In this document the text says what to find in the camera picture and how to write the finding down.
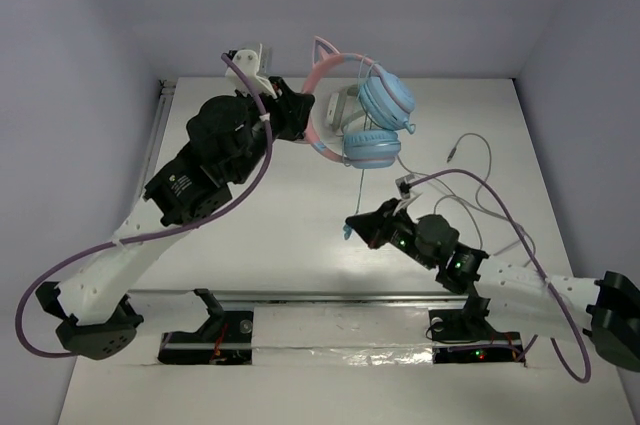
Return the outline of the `pink blue cat-ear headphones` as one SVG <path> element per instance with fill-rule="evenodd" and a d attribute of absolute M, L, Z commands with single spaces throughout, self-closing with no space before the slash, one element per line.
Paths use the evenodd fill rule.
<path fill-rule="evenodd" d="M 410 116 L 416 108 L 413 93 L 396 75 L 386 71 L 368 55 L 341 52 L 328 40 L 316 36 L 312 46 L 312 69 L 302 92 L 312 94 L 334 68 L 346 63 L 359 65 L 359 100 L 365 111 L 365 127 L 345 132 L 339 153 L 330 149 L 309 119 L 304 141 L 324 158 L 360 170 L 387 168 L 401 151 L 398 132 L 415 132 Z"/>

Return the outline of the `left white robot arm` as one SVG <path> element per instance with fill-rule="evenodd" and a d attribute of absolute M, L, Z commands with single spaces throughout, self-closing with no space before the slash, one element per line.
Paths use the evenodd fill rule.
<path fill-rule="evenodd" d="M 128 302 L 129 289 L 196 223 L 233 201 L 231 186 L 264 167 L 275 140 L 302 137 L 313 96 L 280 77 L 269 82 L 274 94 L 207 100 L 187 121 L 187 143 L 145 185 L 112 241 L 86 253 L 73 276 L 37 288 L 43 310 L 60 321 L 56 335 L 67 352 L 103 360 L 129 345 L 143 321 Z"/>

